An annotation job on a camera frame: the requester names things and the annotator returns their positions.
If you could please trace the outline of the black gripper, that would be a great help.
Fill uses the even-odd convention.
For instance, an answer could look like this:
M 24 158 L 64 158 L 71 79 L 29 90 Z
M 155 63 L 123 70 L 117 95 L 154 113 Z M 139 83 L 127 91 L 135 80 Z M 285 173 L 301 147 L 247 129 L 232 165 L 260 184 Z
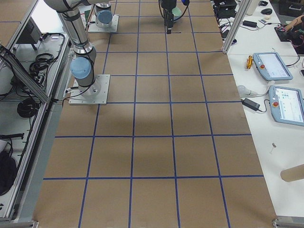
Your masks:
M 160 0 L 161 7 L 164 9 L 164 25 L 166 33 L 171 34 L 174 24 L 174 15 L 172 10 L 177 6 L 176 0 Z

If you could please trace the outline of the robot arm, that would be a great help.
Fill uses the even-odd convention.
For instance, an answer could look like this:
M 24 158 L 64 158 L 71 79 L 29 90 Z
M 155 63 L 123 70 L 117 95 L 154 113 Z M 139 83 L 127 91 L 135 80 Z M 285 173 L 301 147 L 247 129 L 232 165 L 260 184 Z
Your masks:
M 99 28 L 107 28 L 111 26 L 113 14 L 110 2 L 100 2 L 94 6 L 95 23 Z
M 101 85 L 96 81 L 94 73 L 96 49 L 89 42 L 78 7 L 92 5 L 97 26 L 109 26 L 113 18 L 110 2 L 108 0 L 46 0 L 45 3 L 58 13 L 73 44 L 76 58 L 70 64 L 70 71 L 78 83 L 79 94 L 83 96 L 98 94 Z

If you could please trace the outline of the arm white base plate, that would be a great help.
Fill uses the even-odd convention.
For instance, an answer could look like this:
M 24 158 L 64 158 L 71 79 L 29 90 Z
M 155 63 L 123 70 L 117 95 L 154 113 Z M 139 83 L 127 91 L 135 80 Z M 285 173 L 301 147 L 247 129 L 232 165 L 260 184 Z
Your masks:
M 96 16 L 93 15 L 90 23 L 88 32 L 89 33 L 116 33 L 118 29 L 119 15 L 114 15 L 112 21 L 109 24 L 96 23 Z
M 76 89 L 71 91 L 72 98 L 69 99 L 70 105 L 105 105 L 107 104 L 110 84 L 110 75 L 98 74 L 95 76 L 95 82 L 87 90 L 79 87 L 78 82 L 74 80 L 73 86 Z

